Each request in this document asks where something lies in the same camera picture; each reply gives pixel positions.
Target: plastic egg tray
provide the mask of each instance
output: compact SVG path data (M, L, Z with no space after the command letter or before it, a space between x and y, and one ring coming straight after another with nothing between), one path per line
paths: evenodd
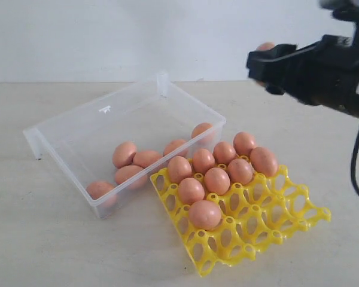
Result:
M218 167L226 169L224 164ZM193 177L203 183L202 174ZM308 187L292 182L284 165L271 178L255 173L248 185L232 183L223 196L206 193L206 199L223 211L220 224L212 231L197 229L188 220L190 206L179 200L178 184L170 182L167 168L150 179L201 277L209 274L216 262L233 266L244 258L255 260L256 253L272 243L280 245L296 231L308 231L320 219L331 221L331 212L312 204Z

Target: clear plastic box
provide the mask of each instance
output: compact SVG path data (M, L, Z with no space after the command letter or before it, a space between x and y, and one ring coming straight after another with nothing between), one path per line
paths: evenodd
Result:
M191 139L191 131L202 122L213 127ZM197 148L211 150L220 140L225 123L222 115L170 83L166 72L159 72L30 127L24 130L24 135L36 159L48 152L81 191L96 216L106 218L139 193L128 190L130 184L165 167L179 152L188 149L187 157L191 157ZM203 143L202 139L210 135L212 141ZM86 187L93 181L116 185L112 154L120 143L133 141L138 150L163 152L170 141L179 138L187 143L101 198L93 200L87 193ZM116 194L117 201L111 201Z

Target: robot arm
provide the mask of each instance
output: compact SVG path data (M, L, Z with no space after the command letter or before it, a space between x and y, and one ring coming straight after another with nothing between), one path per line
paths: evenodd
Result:
M320 0L341 21L354 22L353 38L324 35L320 41L297 49L280 44L252 51L247 58L249 78L270 94L284 93L305 105L323 105L359 118L359 0ZM351 182L359 196L356 162L359 131L351 158Z

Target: wall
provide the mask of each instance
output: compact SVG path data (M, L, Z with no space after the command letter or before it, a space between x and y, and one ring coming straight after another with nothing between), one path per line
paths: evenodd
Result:
M263 41L351 30L311 0L0 0L0 82L244 80Z

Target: plastic container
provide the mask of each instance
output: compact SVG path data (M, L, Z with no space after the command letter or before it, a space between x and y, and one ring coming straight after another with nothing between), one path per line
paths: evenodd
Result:
M191 131L202 122L213 127L190 139ZM167 73L160 72L30 127L24 134L36 159L48 152L81 191L96 216L106 218L139 191L146 190L146 186L128 189L139 178L165 167L170 158L185 149L191 157L195 149L212 148L220 140L225 123L222 115L170 83ZM202 139L210 135L214 135L212 140L203 143ZM87 193L86 187L93 181L115 185L112 154L120 143L133 141L138 150L163 152L170 141L178 138L186 139L187 143L111 192L97 200Z

